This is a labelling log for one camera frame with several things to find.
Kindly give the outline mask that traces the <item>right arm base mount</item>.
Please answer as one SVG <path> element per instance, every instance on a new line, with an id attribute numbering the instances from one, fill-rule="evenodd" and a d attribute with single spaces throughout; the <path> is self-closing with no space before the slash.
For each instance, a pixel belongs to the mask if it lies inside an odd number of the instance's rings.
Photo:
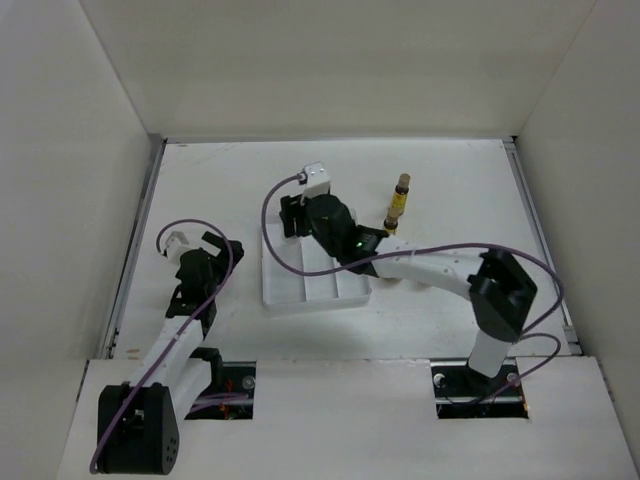
<path id="1" fill-rule="evenodd" d="M 440 420 L 529 418 L 522 387 L 510 384 L 519 374 L 514 360 L 507 360 L 494 378 L 461 361 L 434 362 L 430 370 Z"/>

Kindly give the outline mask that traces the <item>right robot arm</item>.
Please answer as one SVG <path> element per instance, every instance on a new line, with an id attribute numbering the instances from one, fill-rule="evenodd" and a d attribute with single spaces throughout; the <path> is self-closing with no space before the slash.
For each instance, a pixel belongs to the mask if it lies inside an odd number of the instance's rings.
<path id="1" fill-rule="evenodd" d="M 452 293 L 471 304 L 478 332 L 464 370 L 473 394 L 500 383 L 508 351 L 519 340 L 538 288 L 512 253 L 484 247 L 476 255 L 454 250 L 424 253 L 418 245 L 356 223 L 336 196 L 280 200 L 287 238 L 311 236 L 337 269 L 381 279 L 409 280 Z"/>

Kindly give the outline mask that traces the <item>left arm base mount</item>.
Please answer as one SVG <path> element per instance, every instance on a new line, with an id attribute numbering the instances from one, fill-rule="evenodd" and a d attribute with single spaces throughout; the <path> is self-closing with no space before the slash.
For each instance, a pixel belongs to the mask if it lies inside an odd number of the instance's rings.
<path id="1" fill-rule="evenodd" d="M 219 384 L 197 398 L 187 420 L 251 420 L 256 389 L 255 362 L 224 362 Z"/>

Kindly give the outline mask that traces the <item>amber bottle gold cap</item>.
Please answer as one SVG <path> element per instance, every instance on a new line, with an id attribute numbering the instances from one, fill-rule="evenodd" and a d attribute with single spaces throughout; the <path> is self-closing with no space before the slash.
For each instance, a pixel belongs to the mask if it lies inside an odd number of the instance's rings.
<path id="1" fill-rule="evenodd" d="M 383 221 L 383 229 L 390 235 L 395 235 L 399 224 L 400 215 L 396 209 L 390 208 L 387 211 L 386 217 Z"/>
<path id="2" fill-rule="evenodd" d="M 390 206 L 395 208 L 400 216 L 404 214 L 411 176 L 408 173 L 402 173 L 399 176 L 398 182 L 394 188 L 392 200 Z"/>

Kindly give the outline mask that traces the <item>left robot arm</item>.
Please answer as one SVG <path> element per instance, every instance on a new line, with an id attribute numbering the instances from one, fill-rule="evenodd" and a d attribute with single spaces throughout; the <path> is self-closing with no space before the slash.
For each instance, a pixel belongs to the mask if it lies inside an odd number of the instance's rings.
<path id="1" fill-rule="evenodd" d="M 206 231 L 201 245 L 172 232 L 161 254 L 176 264 L 163 327 L 134 373 L 98 400 L 93 474 L 167 475 L 176 463 L 180 424 L 211 404 L 236 399 L 224 387 L 220 352 L 204 346 L 215 298 L 244 257 L 241 242 Z"/>

